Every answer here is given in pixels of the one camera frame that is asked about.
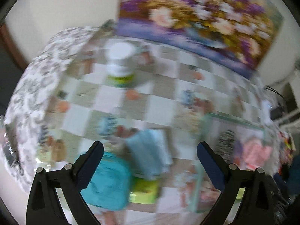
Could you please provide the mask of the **black white striped scrunchie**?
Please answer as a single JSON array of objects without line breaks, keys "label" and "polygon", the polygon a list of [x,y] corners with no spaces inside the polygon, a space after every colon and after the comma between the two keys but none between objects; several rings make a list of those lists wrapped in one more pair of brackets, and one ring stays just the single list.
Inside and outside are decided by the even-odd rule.
[{"label": "black white striped scrunchie", "polygon": [[215,152],[220,155],[225,162],[229,162],[234,151],[235,132],[225,130],[221,132],[216,143]]}]

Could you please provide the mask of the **pink white checkered cloth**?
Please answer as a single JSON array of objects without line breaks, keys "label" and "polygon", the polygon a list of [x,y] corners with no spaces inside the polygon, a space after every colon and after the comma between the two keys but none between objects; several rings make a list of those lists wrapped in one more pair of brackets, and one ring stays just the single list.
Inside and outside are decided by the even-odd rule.
[{"label": "pink white checkered cloth", "polygon": [[269,159],[273,147],[262,145],[258,138],[252,138],[243,145],[243,161],[246,170],[254,171],[256,168],[262,168]]}]

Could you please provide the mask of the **floral oil painting canvas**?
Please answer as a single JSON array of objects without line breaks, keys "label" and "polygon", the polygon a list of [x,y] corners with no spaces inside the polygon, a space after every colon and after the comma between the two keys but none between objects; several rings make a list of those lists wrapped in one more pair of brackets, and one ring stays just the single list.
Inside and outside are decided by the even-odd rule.
[{"label": "floral oil painting canvas", "polygon": [[117,34],[182,48],[250,78],[282,22],[270,0],[120,0]]}]

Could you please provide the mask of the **grey floral bedsheet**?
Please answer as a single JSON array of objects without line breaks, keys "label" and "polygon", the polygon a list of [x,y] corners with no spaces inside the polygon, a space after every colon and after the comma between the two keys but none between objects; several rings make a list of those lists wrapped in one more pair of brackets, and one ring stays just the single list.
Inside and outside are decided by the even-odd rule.
[{"label": "grey floral bedsheet", "polygon": [[98,30],[82,26],[55,34],[27,66],[13,91],[4,124],[18,163],[4,166],[25,193],[33,182],[38,138],[50,97],[68,65]]}]

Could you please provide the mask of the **purple baby wipes pack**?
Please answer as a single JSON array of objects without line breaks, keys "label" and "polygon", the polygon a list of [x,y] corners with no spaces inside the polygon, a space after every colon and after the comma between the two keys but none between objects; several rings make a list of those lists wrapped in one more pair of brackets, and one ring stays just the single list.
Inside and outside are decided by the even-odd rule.
[{"label": "purple baby wipes pack", "polygon": [[240,140],[237,140],[234,143],[234,150],[233,150],[233,162],[237,165],[239,165],[243,160],[243,144]]}]

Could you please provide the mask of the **smartphone with keyring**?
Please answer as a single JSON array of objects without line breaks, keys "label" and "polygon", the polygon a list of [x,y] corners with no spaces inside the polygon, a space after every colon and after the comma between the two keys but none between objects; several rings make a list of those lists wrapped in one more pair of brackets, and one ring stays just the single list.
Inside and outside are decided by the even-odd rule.
[{"label": "smartphone with keyring", "polygon": [[10,168],[16,168],[17,172],[23,176],[24,171],[20,165],[19,157],[17,151],[13,148],[9,136],[4,124],[4,116],[1,115],[1,147],[4,153],[4,156],[7,160],[7,164]]}]

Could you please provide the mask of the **teal sponge block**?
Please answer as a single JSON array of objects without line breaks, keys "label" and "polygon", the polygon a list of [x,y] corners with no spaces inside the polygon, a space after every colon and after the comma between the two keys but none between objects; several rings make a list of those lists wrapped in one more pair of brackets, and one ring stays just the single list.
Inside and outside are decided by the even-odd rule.
[{"label": "teal sponge block", "polygon": [[128,204],[131,183],[132,174],[128,162],[113,153],[105,152],[81,195],[89,205],[118,211]]}]

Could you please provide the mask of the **blue face mask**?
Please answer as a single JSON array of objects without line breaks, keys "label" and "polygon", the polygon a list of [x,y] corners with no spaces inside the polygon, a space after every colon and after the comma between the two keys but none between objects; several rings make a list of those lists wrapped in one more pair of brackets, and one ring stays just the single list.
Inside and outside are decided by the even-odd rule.
[{"label": "blue face mask", "polygon": [[125,140],[137,172],[146,180],[155,180],[170,171],[173,164],[168,139],[163,129],[139,131]]}]

